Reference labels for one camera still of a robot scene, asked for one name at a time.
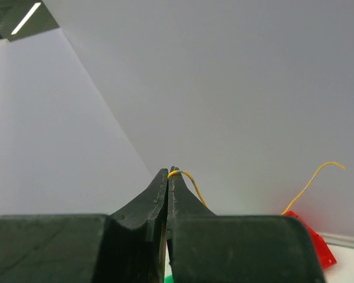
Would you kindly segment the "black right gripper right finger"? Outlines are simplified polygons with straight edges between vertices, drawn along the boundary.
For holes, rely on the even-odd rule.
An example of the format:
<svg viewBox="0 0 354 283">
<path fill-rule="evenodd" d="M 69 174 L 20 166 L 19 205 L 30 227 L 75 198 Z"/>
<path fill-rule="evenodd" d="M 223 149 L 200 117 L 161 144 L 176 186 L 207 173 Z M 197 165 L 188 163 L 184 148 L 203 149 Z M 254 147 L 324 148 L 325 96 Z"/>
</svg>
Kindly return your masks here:
<svg viewBox="0 0 354 283">
<path fill-rule="evenodd" d="M 168 247 L 175 282 L 324 282 L 308 230 L 281 215 L 218 216 L 172 167 Z"/>
</svg>

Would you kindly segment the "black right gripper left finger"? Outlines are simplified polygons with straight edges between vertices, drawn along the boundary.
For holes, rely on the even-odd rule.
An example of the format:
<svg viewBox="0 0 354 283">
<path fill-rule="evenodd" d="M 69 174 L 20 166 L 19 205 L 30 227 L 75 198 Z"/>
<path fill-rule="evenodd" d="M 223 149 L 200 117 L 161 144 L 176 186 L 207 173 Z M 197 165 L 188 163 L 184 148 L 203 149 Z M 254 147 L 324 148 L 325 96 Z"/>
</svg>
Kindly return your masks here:
<svg viewBox="0 0 354 283">
<path fill-rule="evenodd" d="M 111 215 L 0 216 L 0 282 L 162 282 L 167 174 Z"/>
</svg>

